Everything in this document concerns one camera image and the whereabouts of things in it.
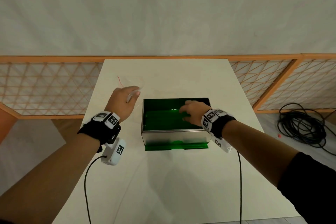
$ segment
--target hand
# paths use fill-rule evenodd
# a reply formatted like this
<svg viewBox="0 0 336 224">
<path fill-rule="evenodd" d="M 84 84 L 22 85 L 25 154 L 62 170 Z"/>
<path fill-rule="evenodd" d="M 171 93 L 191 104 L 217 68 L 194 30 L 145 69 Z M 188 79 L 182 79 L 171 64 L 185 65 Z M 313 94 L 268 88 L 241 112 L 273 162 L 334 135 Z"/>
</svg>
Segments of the hand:
<svg viewBox="0 0 336 224">
<path fill-rule="evenodd" d="M 116 88 L 110 99 L 108 100 L 108 103 L 105 107 L 104 111 L 109 111 L 111 113 L 116 113 L 119 117 L 119 123 L 123 122 L 128 118 L 128 116 L 131 115 L 135 102 L 137 101 L 140 92 L 137 91 L 129 100 L 127 103 L 127 97 L 133 90 L 138 90 L 139 87 L 137 86 L 130 86 L 125 88 Z"/>
<path fill-rule="evenodd" d="M 190 122 L 191 124 L 202 126 L 201 119 L 202 116 L 211 109 L 210 106 L 203 102 L 198 102 L 195 100 L 187 100 L 185 105 L 181 106 L 180 113 L 187 112 L 190 117 L 184 117 L 183 120 Z"/>
</svg>

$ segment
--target forearm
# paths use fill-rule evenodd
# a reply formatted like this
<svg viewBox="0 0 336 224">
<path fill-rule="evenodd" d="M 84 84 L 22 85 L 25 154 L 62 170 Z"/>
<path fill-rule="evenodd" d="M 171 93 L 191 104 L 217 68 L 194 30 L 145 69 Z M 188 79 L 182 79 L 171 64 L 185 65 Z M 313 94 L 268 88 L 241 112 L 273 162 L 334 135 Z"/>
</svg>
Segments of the forearm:
<svg viewBox="0 0 336 224">
<path fill-rule="evenodd" d="M 236 120 L 224 126 L 222 136 L 275 186 L 298 153 L 287 144 Z"/>
<path fill-rule="evenodd" d="M 99 146 L 85 134 L 63 145 L 0 197 L 0 219 L 52 223 Z"/>
</svg>

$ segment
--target wristband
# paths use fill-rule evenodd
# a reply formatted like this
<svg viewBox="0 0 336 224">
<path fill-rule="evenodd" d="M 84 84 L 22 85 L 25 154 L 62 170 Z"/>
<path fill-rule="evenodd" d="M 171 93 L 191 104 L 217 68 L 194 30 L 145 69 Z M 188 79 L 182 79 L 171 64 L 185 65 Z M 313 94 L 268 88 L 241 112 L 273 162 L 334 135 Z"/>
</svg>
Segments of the wristband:
<svg viewBox="0 0 336 224">
<path fill-rule="evenodd" d="M 218 139 L 222 139 L 222 130 L 231 120 L 236 119 L 225 111 L 221 109 L 210 109 L 203 115 L 201 124 L 205 131 Z"/>
<path fill-rule="evenodd" d="M 103 150 L 103 144 L 113 144 L 116 140 L 121 130 L 119 120 L 120 117 L 116 113 L 102 111 L 92 117 L 88 123 L 83 124 L 77 134 L 83 133 L 99 140 L 98 153 Z"/>
</svg>

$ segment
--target black wrist strap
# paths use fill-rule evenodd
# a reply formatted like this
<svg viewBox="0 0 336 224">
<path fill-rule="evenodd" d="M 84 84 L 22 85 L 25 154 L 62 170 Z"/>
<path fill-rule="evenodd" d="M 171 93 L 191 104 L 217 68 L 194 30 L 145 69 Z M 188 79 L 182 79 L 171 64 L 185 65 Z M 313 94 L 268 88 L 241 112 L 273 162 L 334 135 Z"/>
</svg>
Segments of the black wrist strap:
<svg viewBox="0 0 336 224">
<path fill-rule="evenodd" d="M 222 139 L 222 130 L 231 120 L 236 120 L 221 109 L 210 109 L 202 117 L 202 127 L 216 138 Z"/>
<path fill-rule="evenodd" d="M 107 120 L 111 120 L 111 116 L 112 114 L 107 115 L 103 121 L 94 121 L 93 119 L 96 117 L 94 116 L 88 123 L 84 124 L 83 127 L 77 132 L 77 134 L 83 133 L 99 140 L 100 147 L 97 153 L 103 150 L 102 148 L 103 144 L 105 143 L 113 144 L 121 130 L 118 121 L 115 122 L 113 128 L 109 128 L 105 124 Z"/>
</svg>

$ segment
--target black cable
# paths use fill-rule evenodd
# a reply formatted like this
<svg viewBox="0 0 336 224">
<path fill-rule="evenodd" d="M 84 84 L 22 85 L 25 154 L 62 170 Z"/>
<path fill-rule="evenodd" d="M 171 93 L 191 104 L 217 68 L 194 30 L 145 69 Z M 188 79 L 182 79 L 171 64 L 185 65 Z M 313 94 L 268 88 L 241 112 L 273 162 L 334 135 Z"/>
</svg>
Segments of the black cable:
<svg viewBox="0 0 336 224">
<path fill-rule="evenodd" d="M 239 169 L 240 169 L 240 218 L 239 218 L 239 224 L 242 224 L 242 209 L 243 209 L 243 196 L 242 196 L 242 163 L 240 161 L 240 154 L 238 153 L 239 158 Z"/>
<path fill-rule="evenodd" d="M 298 105 L 300 108 L 290 110 L 289 112 L 281 112 L 281 110 L 288 105 Z M 310 116 L 307 111 L 313 111 L 321 118 L 321 120 Z M 308 144 L 315 148 L 321 148 L 327 153 L 336 156 L 336 154 L 331 153 L 324 148 L 327 143 L 327 133 L 324 127 L 326 127 L 335 137 L 336 134 L 328 128 L 325 124 L 325 118 L 319 112 L 313 109 L 303 108 L 302 105 L 297 103 L 289 103 L 281 107 L 279 113 L 277 127 L 281 134 L 293 138 L 300 143 Z"/>
<path fill-rule="evenodd" d="M 86 173 L 85 173 L 85 178 L 84 178 L 84 194 L 85 194 L 85 200 L 86 200 L 86 209 L 87 209 L 87 216 L 89 217 L 89 222 L 91 224 L 91 218 L 90 218 L 90 212 L 89 212 L 89 204 L 87 202 L 87 195 L 86 195 L 86 176 L 87 176 L 87 172 L 89 171 L 90 167 L 92 166 L 92 164 L 100 159 L 100 158 L 107 158 L 107 156 L 100 156 L 98 158 L 96 158 L 94 161 L 91 162 L 91 164 L 89 165 L 89 167 L 87 168 L 86 170 Z"/>
</svg>

